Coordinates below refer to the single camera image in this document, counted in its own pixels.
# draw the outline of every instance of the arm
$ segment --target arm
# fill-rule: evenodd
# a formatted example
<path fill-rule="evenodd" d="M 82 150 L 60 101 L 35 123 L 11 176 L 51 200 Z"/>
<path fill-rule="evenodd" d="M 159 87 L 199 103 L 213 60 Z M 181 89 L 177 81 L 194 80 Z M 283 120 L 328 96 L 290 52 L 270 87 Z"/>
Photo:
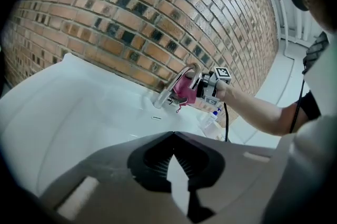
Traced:
<path fill-rule="evenodd" d="M 296 103 L 280 108 L 272 103 L 250 96 L 223 81 L 218 81 L 216 88 L 218 90 L 217 97 L 258 130 L 272 135 L 289 133 Z M 308 120 L 308 117 L 300 108 L 293 131 L 296 132 Z"/>

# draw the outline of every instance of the black cable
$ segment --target black cable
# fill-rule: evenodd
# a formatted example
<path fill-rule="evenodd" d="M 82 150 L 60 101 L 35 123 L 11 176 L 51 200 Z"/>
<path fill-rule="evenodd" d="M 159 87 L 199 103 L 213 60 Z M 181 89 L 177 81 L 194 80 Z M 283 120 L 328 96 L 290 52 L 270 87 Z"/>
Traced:
<path fill-rule="evenodd" d="M 299 97 L 299 100 L 297 101 L 296 111 L 295 111 L 294 119 L 293 119 L 293 121 L 291 123 L 291 127 L 290 127 L 290 132 L 289 133 L 293 132 L 293 129 L 294 129 L 295 124 L 296 124 L 297 116 L 299 115 L 299 110 L 300 110 L 300 105 L 301 105 L 301 98 L 302 98 L 302 93 L 303 93 L 303 87 L 304 87 L 304 79 L 303 79 L 303 82 L 302 82 L 302 88 L 301 88 L 300 97 Z"/>
<path fill-rule="evenodd" d="M 228 110 L 226 103 L 223 103 L 225 107 L 225 113 L 226 113 L 226 134 L 225 134 L 225 142 L 228 142 L 228 129 L 229 129 L 229 117 L 228 117 Z"/>

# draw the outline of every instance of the brick wall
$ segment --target brick wall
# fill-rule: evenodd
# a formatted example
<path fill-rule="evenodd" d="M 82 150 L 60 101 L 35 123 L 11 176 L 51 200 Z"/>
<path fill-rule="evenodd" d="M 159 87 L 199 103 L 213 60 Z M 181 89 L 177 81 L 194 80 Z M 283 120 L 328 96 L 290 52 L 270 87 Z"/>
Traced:
<path fill-rule="evenodd" d="M 13 86 L 71 52 L 156 91 L 186 63 L 227 66 L 255 94 L 277 51 L 270 0 L 20 0 L 2 40 Z"/>

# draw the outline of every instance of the faucet spout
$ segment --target faucet spout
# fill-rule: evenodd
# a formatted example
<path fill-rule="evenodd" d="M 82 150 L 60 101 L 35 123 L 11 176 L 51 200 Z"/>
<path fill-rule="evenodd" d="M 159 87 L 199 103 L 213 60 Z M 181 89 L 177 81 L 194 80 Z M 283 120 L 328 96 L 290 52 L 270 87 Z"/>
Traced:
<path fill-rule="evenodd" d="M 160 109 L 163 106 L 164 102 L 173 93 L 173 87 L 177 84 L 177 82 L 181 79 L 181 77 L 183 77 L 189 70 L 194 71 L 194 76 L 191 79 L 189 88 L 192 90 L 196 90 L 202 78 L 202 70 L 199 64 L 192 63 L 184 66 L 183 69 L 178 73 L 178 75 L 168 84 L 166 88 L 163 89 L 158 98 L 153 102 L 153 105 L 157 109 Z"/>

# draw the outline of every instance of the black sleeve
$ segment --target black sleeve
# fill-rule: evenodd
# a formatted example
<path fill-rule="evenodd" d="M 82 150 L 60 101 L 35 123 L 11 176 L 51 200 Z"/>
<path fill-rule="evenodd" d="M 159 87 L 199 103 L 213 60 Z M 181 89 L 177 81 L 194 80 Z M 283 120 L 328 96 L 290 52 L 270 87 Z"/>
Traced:
<path fill-rule="evenodd" d="M 311 91 L 309 91 L 308 94 L 306 94 L 303 98 L 301 98 L 300 107 L 304 110 L 309 120 L 316 119 L 321 115 L 321 112 L 318 109 L 317 103 Z"/>

